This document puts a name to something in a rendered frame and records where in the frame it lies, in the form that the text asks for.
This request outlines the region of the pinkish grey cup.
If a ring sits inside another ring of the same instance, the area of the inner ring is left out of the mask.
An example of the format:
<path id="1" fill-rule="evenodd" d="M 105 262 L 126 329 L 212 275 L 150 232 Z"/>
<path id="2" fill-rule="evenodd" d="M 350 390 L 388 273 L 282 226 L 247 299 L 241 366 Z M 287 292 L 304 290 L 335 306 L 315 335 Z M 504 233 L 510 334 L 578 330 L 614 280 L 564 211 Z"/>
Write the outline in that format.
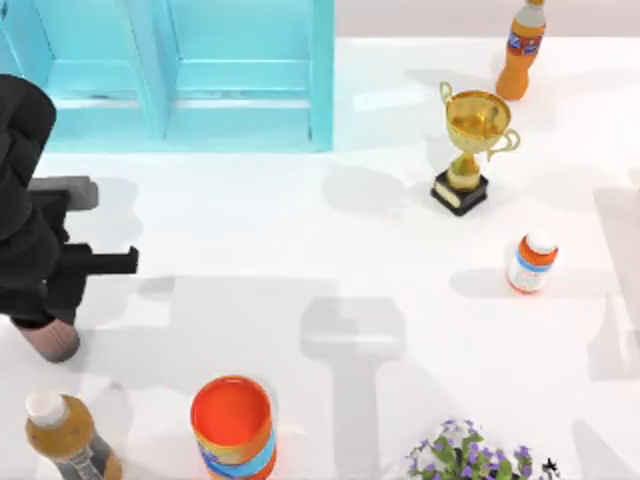
<path id="1" fill-rule="evenodd" d="M 78 331 L 73 325 L 54 319 L 45 325 L 33 321 L 10 319 L 23 338 L 48 362 L 62 363 L 75 355 L 80 346 Z"/>

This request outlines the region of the pale grey rounded box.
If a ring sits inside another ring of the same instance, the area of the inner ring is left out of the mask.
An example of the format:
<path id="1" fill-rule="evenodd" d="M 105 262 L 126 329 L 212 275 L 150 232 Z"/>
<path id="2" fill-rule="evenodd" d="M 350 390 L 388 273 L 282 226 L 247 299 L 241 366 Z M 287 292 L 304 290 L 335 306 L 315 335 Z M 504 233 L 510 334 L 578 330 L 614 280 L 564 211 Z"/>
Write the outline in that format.
<path id="1" fill-rule="evenodd" d="M 29 190 L 38 193 L 67 192 L 70 211 L 91 210 L 99 203 L 99 187 L 88 176 L 34 178 L 29 184 Z"/>

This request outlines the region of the amber bottle white cap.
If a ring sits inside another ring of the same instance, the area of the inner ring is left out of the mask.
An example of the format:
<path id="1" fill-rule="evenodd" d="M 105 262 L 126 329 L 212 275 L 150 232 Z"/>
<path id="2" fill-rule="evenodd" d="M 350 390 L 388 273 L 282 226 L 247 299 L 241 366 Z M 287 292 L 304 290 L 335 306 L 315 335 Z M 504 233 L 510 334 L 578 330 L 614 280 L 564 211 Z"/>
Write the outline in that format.
<path id="1" fill-rule="evenodd" d="M 38 391 L 27 396 L 25 408 L 27 440 L 63 480 L 123 480 L 121 462 L 79 398 Z"/>

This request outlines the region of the orange can blue band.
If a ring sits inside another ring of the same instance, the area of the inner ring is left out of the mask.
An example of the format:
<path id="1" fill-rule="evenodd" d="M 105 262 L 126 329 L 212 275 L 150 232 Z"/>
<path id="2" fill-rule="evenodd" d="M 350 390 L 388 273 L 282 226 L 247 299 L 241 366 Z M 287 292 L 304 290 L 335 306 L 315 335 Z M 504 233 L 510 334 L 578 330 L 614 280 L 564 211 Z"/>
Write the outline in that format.
<path id="1" fill-rule="evenodd" d="M 276 461 L 276 433 L 260 384 L 239 375 L 218 377 L 195 395 L 190 419 L 212 480 L 268 479 Z"/>

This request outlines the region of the light blue rack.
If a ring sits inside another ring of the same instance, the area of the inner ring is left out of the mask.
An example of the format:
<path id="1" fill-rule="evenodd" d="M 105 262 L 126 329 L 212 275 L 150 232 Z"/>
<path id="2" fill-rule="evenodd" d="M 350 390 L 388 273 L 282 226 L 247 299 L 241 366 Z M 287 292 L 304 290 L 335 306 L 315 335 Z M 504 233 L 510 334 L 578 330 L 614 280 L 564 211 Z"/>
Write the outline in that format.
<path id="1" fill-rule="evenodd" d="M 335 0 L 0 0 L 65 153 L 327 151 Z"/>

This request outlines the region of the plant with purple flowers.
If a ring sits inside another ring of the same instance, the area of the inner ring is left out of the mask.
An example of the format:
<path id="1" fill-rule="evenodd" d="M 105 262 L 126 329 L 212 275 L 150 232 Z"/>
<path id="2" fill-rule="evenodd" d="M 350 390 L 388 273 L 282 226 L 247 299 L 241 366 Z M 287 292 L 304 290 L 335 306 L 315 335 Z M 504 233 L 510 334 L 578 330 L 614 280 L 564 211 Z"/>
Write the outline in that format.
<path id="1" fill-rule="evenodd" d="M 407 480 L 562 480 L 557 463 L 536 463 L 525 445 L 513 451 L 489 442 L 468 419 L 447 419 L 407 455 Z"/>

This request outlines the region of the gold trophy black base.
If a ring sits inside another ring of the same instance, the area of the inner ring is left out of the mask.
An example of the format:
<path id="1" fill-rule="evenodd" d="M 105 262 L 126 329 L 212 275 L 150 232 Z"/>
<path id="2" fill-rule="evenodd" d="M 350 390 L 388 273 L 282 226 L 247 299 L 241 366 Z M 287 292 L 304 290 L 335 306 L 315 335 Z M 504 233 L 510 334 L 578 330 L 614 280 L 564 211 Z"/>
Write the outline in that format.
<path id="1" fill-rule="evenodd" d="M 439 84 L 439 92 L 448 137 L 459 155 L 436 176 L 431 195 L 454 215 L 463 216 L 487 198 L 488 180 L 476 156 L 484 153 L 491 159 L 514 151 L 521 138 L 510 127 L 510 108 L 496 95 L 481 90 L 454 93 L 446 81 Z"/>

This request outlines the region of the small orange and white bottle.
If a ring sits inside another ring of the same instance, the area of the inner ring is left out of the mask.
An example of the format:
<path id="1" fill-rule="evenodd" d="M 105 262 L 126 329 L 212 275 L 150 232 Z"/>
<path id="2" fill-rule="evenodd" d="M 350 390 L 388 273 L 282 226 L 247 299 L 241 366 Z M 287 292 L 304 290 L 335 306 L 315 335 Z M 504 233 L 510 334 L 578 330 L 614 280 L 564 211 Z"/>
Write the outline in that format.
<path id="1" fill-rule="evenodd" d="M 544 231 L 532 230 L 519 241 L 507 269 L 507 280 L 517 291 L 539 291 L 558 255 L 556 242 Z"/>

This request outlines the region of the tall orange bottle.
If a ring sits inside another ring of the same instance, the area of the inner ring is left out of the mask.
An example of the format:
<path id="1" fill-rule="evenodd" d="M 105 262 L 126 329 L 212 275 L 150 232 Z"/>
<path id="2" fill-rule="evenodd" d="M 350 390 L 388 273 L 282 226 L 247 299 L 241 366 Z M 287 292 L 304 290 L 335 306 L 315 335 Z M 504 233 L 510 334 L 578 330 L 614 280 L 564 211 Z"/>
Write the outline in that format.
<path id="1" fill-rule="evenodd" d="M 544 4 L 545 0 L 525 0 L 512 21 L 505 64 L 496 81 L 496 93 L 505 100 L 520 100 L 527 91 L 529 69 L 546 30 Z"/>

